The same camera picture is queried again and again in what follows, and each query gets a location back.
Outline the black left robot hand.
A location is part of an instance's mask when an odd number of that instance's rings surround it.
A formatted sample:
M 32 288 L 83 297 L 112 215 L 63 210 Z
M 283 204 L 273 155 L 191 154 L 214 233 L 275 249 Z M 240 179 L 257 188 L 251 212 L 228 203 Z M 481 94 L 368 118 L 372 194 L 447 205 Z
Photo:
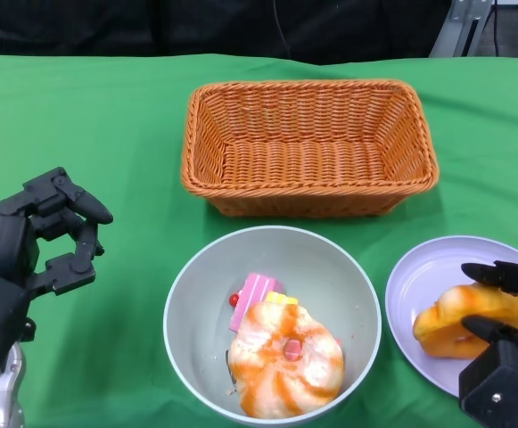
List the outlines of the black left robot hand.
M 98 227 L 112 220 L 63 168 L 0 201 L 0 373 L 13 344 L 34 338 L 36 325 L 28 317 L 34 299 L 94 281 L 93 260 L 104 253 Z

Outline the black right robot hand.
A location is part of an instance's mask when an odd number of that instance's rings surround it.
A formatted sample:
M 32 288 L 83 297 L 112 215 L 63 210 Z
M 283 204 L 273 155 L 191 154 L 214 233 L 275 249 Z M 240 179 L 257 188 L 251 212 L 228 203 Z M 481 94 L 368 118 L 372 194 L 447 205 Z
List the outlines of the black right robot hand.
M 472 280 L 518 295 L 518 264 L 464 263 Z M 461 322 L 489 346 L 459 375 L 459 406 L 484 427 L 518 427 L 518 329 L 484 316 Z

